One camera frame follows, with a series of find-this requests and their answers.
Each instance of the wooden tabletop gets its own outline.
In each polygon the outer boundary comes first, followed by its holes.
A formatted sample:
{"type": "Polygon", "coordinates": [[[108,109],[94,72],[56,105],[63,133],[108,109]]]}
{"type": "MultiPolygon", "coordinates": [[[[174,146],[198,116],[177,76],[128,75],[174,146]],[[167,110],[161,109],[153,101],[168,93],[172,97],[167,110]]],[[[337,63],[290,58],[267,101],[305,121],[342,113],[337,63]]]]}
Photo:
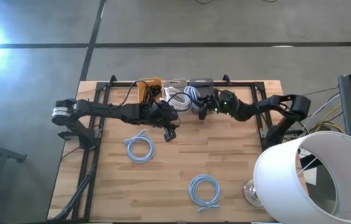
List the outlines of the wooden tabletop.
{"type": "MultiPolygon", "coordinates": [[[[267,96],[282,95],[278,80],[262,81],[267,96]]],[[[94,99],[96,82],[81,82],[77,99],[94,99]]],[[[119,104],[128,88],[114,87],[109,102],[119,104]]],[[[234,91],[245,103],[252,103],[247,87],[221,87],[234,91]]],[[[133,88],[127,103],[137,103],[133,88]]],[[[281,116],[271,112],[274,123],[281,116]]],[[[89,117],[80,121],[88,126],[89,117]]],[[[225,114],[209,114],[204,121],[196,115],[180,115],[181,126],[177,137],[165,142],[164,130],[149,126],[125,124],[118,119],[106,118],[103,140],[95,180],[91,208],[92,222],[265,222],[273,221],[265,210],[250,206],[242,195],[243,185],[253,178],[253,169],[261,153],[256,119],[238,122],[225,114]],[[123,140],[147,129],[155,142],[156,153],[145,164],[131,162],[123,140]],[[199,174],[214,177],[221,188],[220,208],[197,212],[199,206],[189,197],[190,181],[199,174]]],[[[77,140],[66,143],[63,153],[78,146],[77,140]]],[[[134,145],[136,156],[149,150],[146,142],[134,145]]],[[[56,216],[74,194],[83,151],[67,156],[60,164],[57,182],[49,210],[56,216]]],[[[212,199],[210,184],[199,187],[199,196],[212,199]]],[[[84,202],[80,211],[84,211],[84,202]]]]}

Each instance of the white cable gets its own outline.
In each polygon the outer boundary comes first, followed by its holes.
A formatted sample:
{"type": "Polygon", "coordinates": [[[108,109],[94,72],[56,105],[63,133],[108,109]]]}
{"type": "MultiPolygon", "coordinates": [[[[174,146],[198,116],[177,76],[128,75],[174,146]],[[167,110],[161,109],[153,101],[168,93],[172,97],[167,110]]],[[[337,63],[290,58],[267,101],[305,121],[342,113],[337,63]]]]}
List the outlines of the white cable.
{"type": "Polygon", "coordinates": [[[312,118],[319,113],[326,105],[328,105],[332,100],[336,99],[337,97],[339,97],[340,94],[335,95],[333,98],[331,98],[328,102],[326,102],[324,105],[322,105],[317,111],[315,111],[312,116],[307,120],[306,124],[302,124],[303,128],[306,129],[306,131],[308,131],[309,133],[309,129],[307,128],[308,124],[310,123],[310,121],[312,120],[312,118]]]}
{"type": "Polygon", "coordinates": [[[155,154],[155,145],[149,137],[145,136],[146,129],[142,130],[139,134],[137,134],[135,137],[132,137],[131,139],[126,139],[123,142],[127,144],[127,155],[128,157],[135,163],[144,163],[150,160],[153,155],[155,154]],[[149,153],[146,154],[144,157],[137,157],[133,154],[133,146],[134,143],[137,140],[144,140],[149,143],[149,153]]]}
{"type": "Polygon", "coordinates": [[[190,108],[190,104],[191,104],[190,98],[185,94],[178,94],[177,96],[173,97],[171,101],[169,101],[173,95],[175,95],[176,93],[180,93],[181,92],[180,90],[174,88],[173,86],[163,88],[163,89],[164,89],[166,101],[168,101],[169,104],[173,106],[175,110],[187,111],[190,108]]]}
{"type": "Polygon", "coordinates": [[[200,174],[193,178],[189,184],[189,197],[198,205],[202,206],[198,209],[198,212],[206,210],[208,208],[220,208],[217,204],[218,199],[220,198],[220,184],[213,177],[200,174]],[[209,182],[214,187],[215,195],[214,198],[210,201],[205,201],[199,198],[197,189],[200,183],[209,182]]]}
{"type": "MultiPolygon", "coordinates": [[[[190,95],[190,97],[193,99],[193,100],[198,100],[198,97],[200,97],[200,93],[198,91],[198,89],[196,89],[195,87],[193,86],[186,86],[185,89],[184,89],[184,92],[188,95],[190,95]]],[[[199,106],[196,105],[195,103],[192,103],[192,108],[194,110],[199,110],[199,106]]]]}

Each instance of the black floor stripe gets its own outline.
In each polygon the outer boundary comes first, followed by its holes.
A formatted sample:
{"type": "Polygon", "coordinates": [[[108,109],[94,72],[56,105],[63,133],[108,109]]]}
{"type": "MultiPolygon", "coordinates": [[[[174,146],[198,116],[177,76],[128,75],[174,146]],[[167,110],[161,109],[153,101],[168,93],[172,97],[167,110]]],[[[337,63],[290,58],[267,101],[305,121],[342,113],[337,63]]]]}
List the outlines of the black floor stripe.
{"type": "Polygon", "coordinates": [[[0,49],[67,49],[89,46],[90,44],[0,44],[0,49]]]}
{"type": "Polygon", "coordinates": [[[351,42],[192,42],[192,43],[102,43],[95,48],[144,49],[144,48],[194,48],[194,47],[351,47],[351,42]]]}
{"type": "Polygon", "coordinates": [[[91,58],[93,56],[93,51],[95,47],[94,44],[96,42],[96,38],[98,37],[98,31],[100,29],[100,24],[102,19],[101,17],[103,14],[105,3],[106,3],[106,0],[101,0],[100,6],[98,7],[98,12],[96,13],[93,33],[91,34],[90,45],[87,49],[86,57],[84,59],[82,73],[80,75],[80,81],[85,81],[87,79],[88,68],[90,68],[91,58]]]}

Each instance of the black metal frame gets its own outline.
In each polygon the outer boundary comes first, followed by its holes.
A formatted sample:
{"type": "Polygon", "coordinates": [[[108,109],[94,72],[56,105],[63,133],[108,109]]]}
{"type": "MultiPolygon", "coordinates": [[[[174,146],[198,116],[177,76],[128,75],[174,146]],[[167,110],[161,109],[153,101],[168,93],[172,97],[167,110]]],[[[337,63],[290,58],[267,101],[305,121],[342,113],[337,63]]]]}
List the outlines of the black metal frame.
{"type": "MultiPolygon", "coordinates": [[[[107,82],[98,82],[96,84],[96,89],[95,89],[95,95],[94,95],[94,102],[98,103],[100,100],[101,92],[104,90],[104,97],[103,97],[103,102],[107,104],[108,99],[109,99],[109,92],[112,87],[129,87],[133,83],[132,82],[115,82],[117,81],[116,77],[113,75],[111,77],[111,80],[107,82]]],[[[265,86],[264,82],[231,82],[228,75],[223,76],[223,81],[215,81],[213,83],[213,86],[215,87],[221,87],[221,86],[229,86],[229,87],[236,87],[236,86],[244,86],[248,87],[251,90],[251,95],[253,102],[256,103],[259,101],[258,99],[258,94],[257,91],[260,92],[261,98],[266,99],[266,92],[265,92],[265,86]]],[[[272,121],[271,121],[271,115],[269,112],[265,112],[264,116],[266,120],[268,121],[269,125],[272,126],[272,121]]],[[[257,128],[259,131],[259,138],[260,138],[260,143],[261,143],[261,149],[264,151],[266,149],[265,147],[265,136],[262,134],[262,131],[264,130],[263,126],[263,121],[261,120],[261,116],[258,114],[256,115],[256,120],[257,120],[257,128]]],[[[92,116],[90,118],[90,124],[89,128],[93,128],[95,126],[95,120],[96,117],[92,116]]],[[[101,128],[104,127],[105,124],[105,118],[100,117],[100,122],[99,125],[101,128]]],[[[93,200],[93,191],[94,191],[94,185],[95,185],[95,177],[96,177],[96,172],[98,168],[98,158],[100,155],[100,146],[101,146],[101,140],[102,140],[102,134],[98,136],[98,144],[97,147],[92,149],[92,150],[84,150],[83,153],[83,158],[82,158],[82,163],[81,163],[81,168],[80,168],[80,173],[79,173],[79,178],[78,178],[78,185],[77,185],[77,190],[73,197],[70,199],[69,203],[67,206],[65,206],[65,209],[61,211],[59,215],[57,215],[53,220],[47,220],[45,222],[40,222],[40,223],[88,223],[90,220],[90,213],[91,213],[91,205],[92,205],[92,200],[93,200]],[[93,155],[93,161],[91,164],[91,169],[87,173],[87,163],[88,163],[88,157],[90,154],[90,151],[94,151],[93,155]],[[87,190],[87,199],[85,202],[85,211],[83,214],[82,218],[79,218],[79,209],[80,209],[80,198],[86,189],[88,185],[88,190],[87,190]],[[72,211],[71,219],[67,220],[66,218],[69,216],[70,212],[72,211]]]]}

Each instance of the coiled cable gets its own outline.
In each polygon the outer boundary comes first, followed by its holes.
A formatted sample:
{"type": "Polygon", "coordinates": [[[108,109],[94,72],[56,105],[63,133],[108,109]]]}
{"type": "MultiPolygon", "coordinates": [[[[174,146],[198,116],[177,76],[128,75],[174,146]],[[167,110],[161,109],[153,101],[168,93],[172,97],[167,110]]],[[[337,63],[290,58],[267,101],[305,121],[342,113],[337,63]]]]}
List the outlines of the coiled cable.
{"type": "Polygon", "coordinates": [[[201,207],[198,209],[198,212],[204,211],[208,208],[220,208],[217,204],[218,199],[220,198],[220,184],[213,177],[200,174],[193,178],[189,184],[189,197],[201,207]],[[200,183],[209,182],[214,187],[215,195],[214,198],[210,201],[205,201],[199,198],[197,189],[200,183]]]}
{"type": "MultiPolygon", "coordinates": [[[[186,86],[184,92],[188,94],[193,100],[198,100],[198,97],[200,97],[198,89],[193,86],[186,86]]],[[[199,110],[199,106],[192,102],[192,109],[199,110]]]]}
{"type": "Polygon", "coordinates": [[[127,144],[127,155],[128,157],[135,163],[144,163],[150,160],[153,155],[155,154],[155,145],[149,137],[145,136],[146,129],[142,130],[139,134],[137,134],[135,137],[132,137],[131,139],[126,139],[123,142],[127,144]],[[138,140],[144,140],[149,143],[149,152],[146,154],[144,157],[137,157],[133,154],[133,146],[134,143],[138,140]]]}
{"type": "Polygon", "coordinates": [[[176,111],[187,111],[190,106],[191,106],[191,100],[190,98],[185,95],[185,94],[178,94],[181,93],[180,90],[170,86],[167,88],[163,88],[164,93],[166,96],[166,101],[174,107],[176,111]],[[175,94],[182,100],[182,101],[177,101],[175,98],[172,98],[175,94]]]}

